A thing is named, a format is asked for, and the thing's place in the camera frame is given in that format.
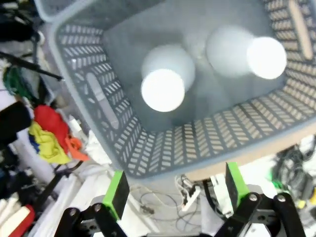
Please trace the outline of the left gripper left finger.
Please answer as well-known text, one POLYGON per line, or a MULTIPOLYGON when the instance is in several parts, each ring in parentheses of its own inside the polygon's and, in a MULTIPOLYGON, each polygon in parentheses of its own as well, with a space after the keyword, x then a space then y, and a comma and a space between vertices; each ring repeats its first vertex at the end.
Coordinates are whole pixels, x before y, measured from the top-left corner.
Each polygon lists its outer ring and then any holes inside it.
POLYGON ((124 171, 116 171, 106 194, 100 201, 93 201, 81 211, 67 208, 55 232, 56 237, 92 237, 101 233, 104 237, 125 237, 119 226, 129 195, 129 185, 124 171))

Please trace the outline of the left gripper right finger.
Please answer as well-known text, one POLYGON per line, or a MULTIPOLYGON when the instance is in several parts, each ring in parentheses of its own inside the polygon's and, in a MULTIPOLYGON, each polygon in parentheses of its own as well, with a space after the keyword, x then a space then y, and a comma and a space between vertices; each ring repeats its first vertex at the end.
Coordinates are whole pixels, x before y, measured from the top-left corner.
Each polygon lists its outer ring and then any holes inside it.
POLYGON ((251 192, 236 162, 226 163, 225 182, 233 207, 216 237, 244 237, 253 224, 262 224, 271 237, 304 237, 303 225, 289 193, 273 198, 251 192))

